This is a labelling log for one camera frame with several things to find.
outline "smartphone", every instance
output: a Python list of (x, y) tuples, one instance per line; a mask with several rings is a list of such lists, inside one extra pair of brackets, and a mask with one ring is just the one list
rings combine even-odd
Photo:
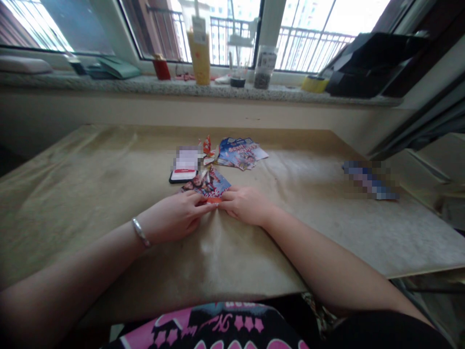
[(194, 179), (198, 173), (200, 157), (199, 147), (180, 146), (174, 159), (169, 182), (187, 183)]

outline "silver bracelet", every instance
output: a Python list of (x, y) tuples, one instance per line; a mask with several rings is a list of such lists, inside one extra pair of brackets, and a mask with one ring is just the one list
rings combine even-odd
[(142, 243), (144, 244), (145, 248), (150, 248), (152, 244), (150, 243), (149, 240), (145, 237), (144, 232), (142, 231), (142, 228), (140, 227), (139, 222), (137, 221), (136, 217), (132, 219), (132, 225), (134, 226), (134, 230), (136, 231), (136, 234), (139, 236), (139, 238), (142, 240)]

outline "granite window sill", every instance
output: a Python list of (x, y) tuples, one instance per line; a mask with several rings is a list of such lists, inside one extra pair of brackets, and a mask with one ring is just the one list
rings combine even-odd
[(0, 73), (0, 86), (41, 90), (101, 91), (378, 107), (396, 107), (402, 103), (401, 98), (382, 96), (371, 99), (331, 97), (327, 93), (313, 94), (301, 91), (298, 87), (280, 85), (271, 85), (268, 90), (255, 89), (251, 84), (246, 84), (245, 88), (234, 88), (214, 83), (210, 86), (197, 86), (195, 81), (159, 81), (153, 76), (139, 76), (127, 80), (92, 80), (88, 76), (80, 77), (69, 72), (38, 75)]

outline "table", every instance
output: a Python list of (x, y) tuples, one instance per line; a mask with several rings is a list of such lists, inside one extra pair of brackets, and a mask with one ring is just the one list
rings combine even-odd
[[(82, 126), (0, 180), (2, 287), (75, 253), (180, 185), (175, 150), (211, 135), (251, 137), (269, 158), (242, 172), (217, 166), (346, 247), (387, 277), (465, 266), (465, 239), (402, 193), (345, 198), (341, 164), (360, 160), (328, 130)], [(209, 301), (305, 291), (268, 235), (225, 212), (188, 238), (148, 250), (98, 300), (83, 326), (126, 322)]]

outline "red bottle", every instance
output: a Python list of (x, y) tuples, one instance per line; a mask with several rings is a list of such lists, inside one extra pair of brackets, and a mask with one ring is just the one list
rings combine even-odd
[(152, 62), (154, 63), (154, 68), (158, 80), (171, 80), (166, 59), (164, 59), (161, 54), (156, 54), (154, 57), (155, 59)]

